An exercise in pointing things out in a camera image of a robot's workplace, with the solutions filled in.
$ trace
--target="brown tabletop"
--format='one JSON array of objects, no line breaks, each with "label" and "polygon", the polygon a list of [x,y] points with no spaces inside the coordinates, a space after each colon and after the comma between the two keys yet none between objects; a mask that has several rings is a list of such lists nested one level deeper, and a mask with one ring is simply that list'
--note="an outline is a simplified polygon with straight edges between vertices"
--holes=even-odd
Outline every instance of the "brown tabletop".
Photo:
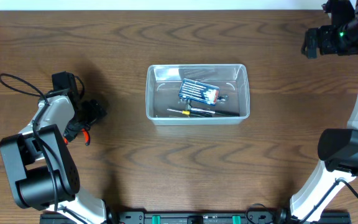
[{"label": "brown tabletop", "polygon": [[[114,208],[275,208],[305,183],[320,134],[345,128],[356,101],[358,56],[300,53],[305,30],[325,24],[322,11],[0,12],[0,73],[46,92],[50,75],[66,70],[108,106],[91,145],[79,136],[68,148],[81,185]],[[249,118],[238,126],[154,126],[145,115],[147,68],[178,63],[244,64]],[[0,84],[0,140],[31,120],[37,100]],[[358,191],[358,179],[352,185]],[[358,223],[348,189],[328,208]],[[40,213],[15,205],[0,155],[0,223],[37,223]]]}]

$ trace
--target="screwdriver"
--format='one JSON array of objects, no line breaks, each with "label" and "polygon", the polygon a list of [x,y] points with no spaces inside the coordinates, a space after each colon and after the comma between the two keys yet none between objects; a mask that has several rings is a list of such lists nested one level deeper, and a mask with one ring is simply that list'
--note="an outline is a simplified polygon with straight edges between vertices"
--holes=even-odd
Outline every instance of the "screwdriver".
[{"label": "screwdriver", "polygon": [[193,111],[180,111],[180,110],[173,110],[173,109],[167,109],[167,111],[177,112],[188,116],[193,116],[197,118],[210,118],[212,117],[211,114],[198,114]]}]

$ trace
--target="plastic bin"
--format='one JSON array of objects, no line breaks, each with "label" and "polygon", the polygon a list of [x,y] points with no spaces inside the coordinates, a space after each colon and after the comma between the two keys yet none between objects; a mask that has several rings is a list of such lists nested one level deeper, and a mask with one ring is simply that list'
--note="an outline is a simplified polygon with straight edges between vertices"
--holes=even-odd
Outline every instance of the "plastic bin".
[{"label": "plastic bin", "polygon": [[[219,95],[228,96],[227,101],[215,106],[193,101],[193,107],[239,113],[240,116],[189,118],[167,111],[167,108],[185,109],[186,102],[178,96],[184,78],[218,86]],[[249,113],[249,86],[244,65],[151,65],[147,71],[146,115],[155,125],[239,124]]]}]

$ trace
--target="wooden table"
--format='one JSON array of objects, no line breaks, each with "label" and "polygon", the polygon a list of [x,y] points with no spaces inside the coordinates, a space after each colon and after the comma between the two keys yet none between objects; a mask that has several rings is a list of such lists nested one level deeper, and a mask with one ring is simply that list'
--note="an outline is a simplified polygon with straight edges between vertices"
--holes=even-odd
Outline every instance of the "wooden table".
[{"label": "wooden table", "polygon": [[[279,207],[316,167],[322,131],[344,128],[356,101],[358,56],[300,53],[305,30],[325,24],[322,11],[0,12],[0,73],[46,92],[50,75],[66,70],[108,105],[91,145],[80,137],[68,148],[82,186],[114,208]],[[176,63],[244,64],[250,117],[238,126],[154,126],[147,68]],[[36,111],[36,98],[0,84],[0,140]],[[358,179],[352,185],[358,191]],[[329,208],[358,223],[349,190]],[[0,223],[37,223],[39,214],[15,205],[0,156]]]}]

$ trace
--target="wooden surface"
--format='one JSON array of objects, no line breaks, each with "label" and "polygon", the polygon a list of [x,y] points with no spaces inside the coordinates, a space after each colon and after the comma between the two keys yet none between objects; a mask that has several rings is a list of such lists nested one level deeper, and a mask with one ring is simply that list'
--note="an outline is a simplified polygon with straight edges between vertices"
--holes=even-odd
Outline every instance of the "wooden surface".
[{"label": "wooden surface", "polygon": [[[115,208],[279,207],[316,167],[322,131],[345,127],[356,101],[358,56],[300,53],[305,30],[328,23],[322,11],[0,12],[0,73],[46,92],[50,75],[66,70],[108,105],[91,145],[79,138],[69,150],[82,186]],[[145,115],[147,68],[176,63],[243,63],[249,118],[238,126],[154,126]],[[0,139],[36,111],[36,98],[0,84]],[[358,191],[358,179],[352,185]],[[358,223],[349,190],[329,208]],[[39,214],[13,202],[0,155],[0,223],[37,223]]]}]

